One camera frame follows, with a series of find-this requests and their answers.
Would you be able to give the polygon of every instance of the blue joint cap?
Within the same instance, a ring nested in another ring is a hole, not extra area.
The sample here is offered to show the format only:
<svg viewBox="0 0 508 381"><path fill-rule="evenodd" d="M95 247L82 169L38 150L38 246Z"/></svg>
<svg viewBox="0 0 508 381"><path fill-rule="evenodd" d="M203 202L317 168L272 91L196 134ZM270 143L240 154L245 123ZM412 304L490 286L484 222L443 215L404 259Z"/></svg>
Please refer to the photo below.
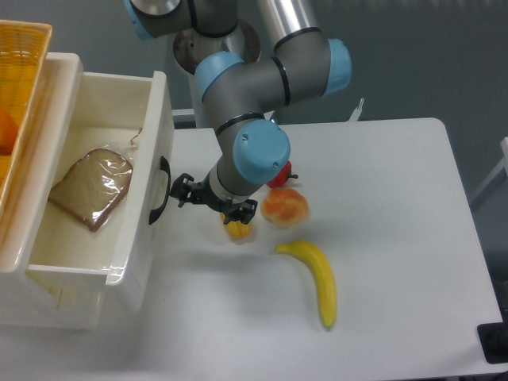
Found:
<svg viewBox="0 0 508 381"><path fill-rule="evenodd" d="M131 4L130 0L124 0L124 5L127 9L127 12L129 13L130 21L133 23L134 30L136 30L138 37L142 40L155 38L150 33L148 33L148 31L141 24L139 18L137 18L136 12L134 12L133 5Z"/></svg>
<svg viewBox="0 0 508 381"><path fill-rule="evenodd" d="M233 161L249 182L265 184L286 165L291 145L273 121L258 119L244 125L233 143Z"/></svg>
<svg viewBox="0 0 508 381"><path fill-rule="evenodd" d="M341 40L328 39L330 45L330 73L323 97L344 89L351 81L352 65L348 49Z"/></svg>
<svg viewBox="0 0 508 381"><path fill-rule="evenodd" d="M218 52L201 61L194 73L201 100L212 82L224 71L237 64L244 64L244 61L235 52Z"/></svg>

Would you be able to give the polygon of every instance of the drawer handle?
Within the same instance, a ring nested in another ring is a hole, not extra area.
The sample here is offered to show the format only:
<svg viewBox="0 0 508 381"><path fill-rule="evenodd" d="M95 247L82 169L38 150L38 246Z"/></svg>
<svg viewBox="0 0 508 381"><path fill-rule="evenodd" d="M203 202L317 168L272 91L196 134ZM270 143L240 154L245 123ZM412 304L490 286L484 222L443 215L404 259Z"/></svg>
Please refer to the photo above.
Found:
<svg viewBox="0 0 508 381"><path fill-rule="evenodd" d="M162 212L164 212L164 209L166 209L167 200L169 199L169 191L171 190L171 171L169 169L169 162L164 156L160 157L160 170L167 173L166 194L164 195L164 201L162 201L162 205L157 209L150 210L150 216L148 217L149 225L157 221Z"/></svg>

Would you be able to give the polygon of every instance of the red apple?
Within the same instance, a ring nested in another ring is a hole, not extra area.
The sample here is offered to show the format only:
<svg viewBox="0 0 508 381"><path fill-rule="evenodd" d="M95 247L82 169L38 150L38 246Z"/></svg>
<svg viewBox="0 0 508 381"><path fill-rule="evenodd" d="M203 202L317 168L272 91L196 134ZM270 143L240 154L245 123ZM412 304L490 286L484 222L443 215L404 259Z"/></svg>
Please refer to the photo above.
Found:
<svg viewBox="0 0 508 381"><path fill-rule="evenodd" d="M278 188L286 183L288 179L297 179L298 175L291 173L291 162L288 160L283 169L280 170L279 174L271 181L267 183L270 188Z"/></svg>

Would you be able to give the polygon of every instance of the wicker basket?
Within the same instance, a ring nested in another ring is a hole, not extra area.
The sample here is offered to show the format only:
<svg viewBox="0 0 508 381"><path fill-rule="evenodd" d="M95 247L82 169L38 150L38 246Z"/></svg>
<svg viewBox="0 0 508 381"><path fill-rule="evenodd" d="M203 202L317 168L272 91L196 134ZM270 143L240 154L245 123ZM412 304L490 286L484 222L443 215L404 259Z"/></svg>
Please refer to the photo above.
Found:
<svg viewBox="0 0 508 381"><path fill-rule="evenodd" d="M0 105L18 126L11 156L0 156L0 216L31 135L35 89L51 37L50 25L0 20Z"/></svg>

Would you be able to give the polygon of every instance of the yellow banana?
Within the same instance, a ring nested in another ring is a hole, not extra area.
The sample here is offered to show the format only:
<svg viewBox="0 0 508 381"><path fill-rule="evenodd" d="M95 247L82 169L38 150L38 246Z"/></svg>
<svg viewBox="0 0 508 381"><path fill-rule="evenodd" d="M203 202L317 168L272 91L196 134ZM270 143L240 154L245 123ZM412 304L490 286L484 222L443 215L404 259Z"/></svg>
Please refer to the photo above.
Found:
<svg viewBox="0 0 508 381"><path fill-rule="evenodd" d="M279 244L275 252L290 254L309 267L316 282L321 321L327 329L330 329L337 314L337 295L333 271L325 254L318 246L304 240Z"/></svg>

